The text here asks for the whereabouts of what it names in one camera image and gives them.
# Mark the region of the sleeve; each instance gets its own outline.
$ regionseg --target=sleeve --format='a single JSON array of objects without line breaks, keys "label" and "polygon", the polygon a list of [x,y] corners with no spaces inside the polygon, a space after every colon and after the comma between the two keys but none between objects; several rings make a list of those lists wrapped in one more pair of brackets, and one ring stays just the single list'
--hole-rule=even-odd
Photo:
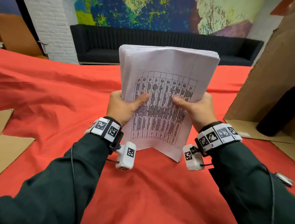
[{"label": "sleeve", "polygon": [[[269,172],[241,142],[210,154],[210,173],[238,224],[271,223],[273,194]],[[275,192],[274,223],[295,223],[295,197],[271,174]]]},{"label": "sleeve", "polygon": [[77,212],[68,150],[26,180],[15,198],[0,197],[0,223],[80,223],[108,155],[107,142],[93,134],[84,135],[73,147]]}]

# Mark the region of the red cloth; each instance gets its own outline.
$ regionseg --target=red cloth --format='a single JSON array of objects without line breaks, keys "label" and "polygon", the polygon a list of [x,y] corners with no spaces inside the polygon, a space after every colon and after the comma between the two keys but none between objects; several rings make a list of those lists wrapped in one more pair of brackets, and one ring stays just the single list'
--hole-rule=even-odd
[{"label": "red cloth", "polygon": [[[0,110],[14,108],[4,134],[36,141],[0,175],[0,196],[15,196],[24,180],[44,170],[106,114],[119,90],[119,66],[79,66],[0,50]],[[250,67],[218,66],[208,87],[222,119]],[[194,143],[192,130],[188,143]],[[270,171],[295,180],[295,164],[270,142],[243,142]],[[136,153],[122,172],[107,161],[82,223],[236,223],[208,168],[190,172],[155,149]]]}]

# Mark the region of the stack of paper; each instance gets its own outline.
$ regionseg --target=stack of paper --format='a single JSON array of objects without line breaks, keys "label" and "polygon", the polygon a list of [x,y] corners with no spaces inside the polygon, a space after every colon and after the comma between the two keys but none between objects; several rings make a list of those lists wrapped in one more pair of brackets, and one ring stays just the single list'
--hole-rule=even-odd
[{"label": "stack of paper", "polygon": [[182,155],[192,122],[173,104],[179,96],[198,102],[219,63],[218,53],[188,48],[122,45],[119,48],[122,98],[131,102],[145,92],[149,100],[124,127],[123,144],[155,148],[175,161]]}]

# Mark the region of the wall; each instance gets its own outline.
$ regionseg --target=wall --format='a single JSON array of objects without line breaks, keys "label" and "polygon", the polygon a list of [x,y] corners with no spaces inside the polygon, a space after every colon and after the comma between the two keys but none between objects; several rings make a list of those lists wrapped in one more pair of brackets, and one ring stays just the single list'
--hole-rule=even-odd
[{"label": "wall", "polygon": [[267,0],[262,6],[261,11],[257,14],[254,24],[247,36],[249,39],[262,40],[264,45],[257,55],[254,64],[260,58],[265,46],[271,37],[273,30],[275,30],[280,24],[283,16],[270,15],[270,13],[277,7],[282,0]]},{"label": "wall", "polygon": [[79,64],[70,30],[70,25],[78,23],[74,0],[24,1],[49,59]]},{"label": "wall", "polygon": [[0,13],[22,16],[15,0],[0,0]]},{"label": "wall", "polygon": [[80,24],[245,37],[264,0],[76,0]]}]

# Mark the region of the cardboard box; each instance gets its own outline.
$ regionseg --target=cardboard box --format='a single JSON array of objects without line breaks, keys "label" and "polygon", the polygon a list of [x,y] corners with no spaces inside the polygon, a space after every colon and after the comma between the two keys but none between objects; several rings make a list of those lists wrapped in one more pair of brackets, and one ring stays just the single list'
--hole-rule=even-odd
[{"label": "cardboard box", "polygon": [[258,122],[286,91],[295,86],[294,61],[295,3],[274,30],[224,120],[242,137],[271,141],[295,161],[295,119],[274,137],[262,135],[256,130]]},{"label": "cardboard box", "polygon": [[0,111],[0,173],[35,140],[2,134],[12,112],[13,109]]}]

